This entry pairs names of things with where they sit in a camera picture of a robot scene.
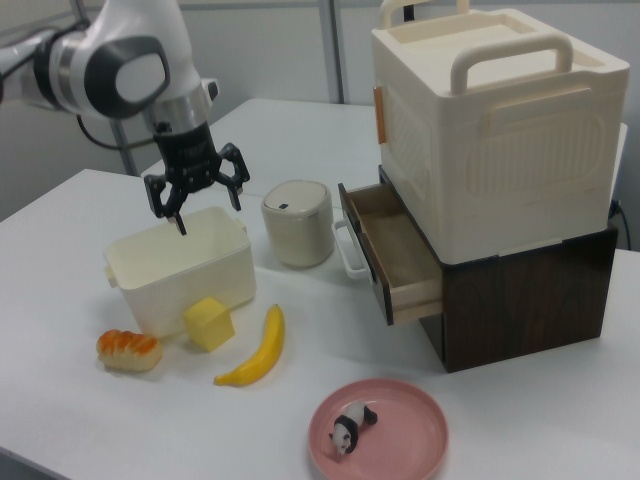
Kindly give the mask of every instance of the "wooden drawer unit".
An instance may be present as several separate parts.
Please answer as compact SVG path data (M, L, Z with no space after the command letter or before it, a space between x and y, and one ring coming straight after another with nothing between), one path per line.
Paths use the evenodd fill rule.
M371 269L387 323L420 320L447 371L600 336L615 227L447 265L433 253L382 169L380 178L380 185L348 192L339 185L345 218Z

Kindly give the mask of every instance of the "small white container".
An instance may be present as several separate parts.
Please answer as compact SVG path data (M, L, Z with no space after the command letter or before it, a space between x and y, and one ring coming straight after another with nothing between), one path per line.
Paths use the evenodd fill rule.
M262 202L262 216L276 258L292 267L311 267L333 251L331 192L323 184L292 180Z
M251 242L220 207L183 217L187 235L165 223L114 242L104 255L142 333L184 331L182 313L205 297L227 308L256 292Z
M373 30L381 163L439 259L607 226L629 64L517 10Z

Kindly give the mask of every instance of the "sponge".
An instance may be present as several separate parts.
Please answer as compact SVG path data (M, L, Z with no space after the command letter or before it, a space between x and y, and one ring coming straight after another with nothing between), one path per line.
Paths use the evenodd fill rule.
M191 341L208 352L236 334L229 309L211 297L187 309L182 318Z

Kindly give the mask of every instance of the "panda figurine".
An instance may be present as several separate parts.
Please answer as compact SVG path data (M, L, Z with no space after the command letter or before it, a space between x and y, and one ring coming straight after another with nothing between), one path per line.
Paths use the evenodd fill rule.
M358 444L358 431L362 424L373 425L377 421L378 415L366 404L353 402L333 422L333 433L329 434L329 438L333 440L340 455L351 453Z

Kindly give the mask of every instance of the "pink plate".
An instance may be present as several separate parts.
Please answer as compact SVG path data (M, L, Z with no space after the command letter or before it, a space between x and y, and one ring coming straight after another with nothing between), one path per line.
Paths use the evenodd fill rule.
M356 449L338 455L329 433L333 422L353 401L378 414L363 425ZM438 470L449 443L447 421L433 398L398 380L355 382L331 394L309 425L309 451L330 480L426 480Z

